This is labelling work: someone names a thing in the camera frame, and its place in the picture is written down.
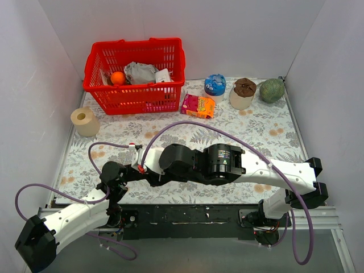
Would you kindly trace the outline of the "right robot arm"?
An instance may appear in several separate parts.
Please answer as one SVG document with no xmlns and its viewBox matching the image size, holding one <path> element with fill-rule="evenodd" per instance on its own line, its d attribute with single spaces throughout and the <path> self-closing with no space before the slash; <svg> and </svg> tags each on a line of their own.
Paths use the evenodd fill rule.
<svg viewBox="0 0 364 273">
<path fill-rule="evenodd" d="M 264 161 L 237 146 L 214 144 L 203 151 L 171 144 L 152 148 L 142 155 L 140 170 L 146 172 L 153 187 L 170 181 L 192 181 L 221 186 L 231 183 L 256 183 L 278 187 L 271 197 L 261 200 L 257 212 L 243 220 L 254 226 L 270 226 L 292 208 L 314 209 L 324 204 L 327 186 L 316 180 L 321 162 L 311 158 L 304 163 Z"/>
</svg>

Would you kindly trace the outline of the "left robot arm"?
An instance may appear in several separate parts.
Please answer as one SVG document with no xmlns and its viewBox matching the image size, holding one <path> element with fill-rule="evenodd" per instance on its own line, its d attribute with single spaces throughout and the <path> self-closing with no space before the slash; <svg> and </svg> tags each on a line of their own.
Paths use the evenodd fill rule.
<svg viewBox="0 0 364 273">
<path fill-rule="evenodd" d="M 114 228 L 121 223 L 118 202 L 126 194 L 126 184 L 145 178 L 138 169 L 116 162 L 102 167 L 100 182 L 79 202 L 40 218 L 30 217 L 15 248 L 31 272 L 41 272 L 68 244 L 100 226 Z"/>
</svg>

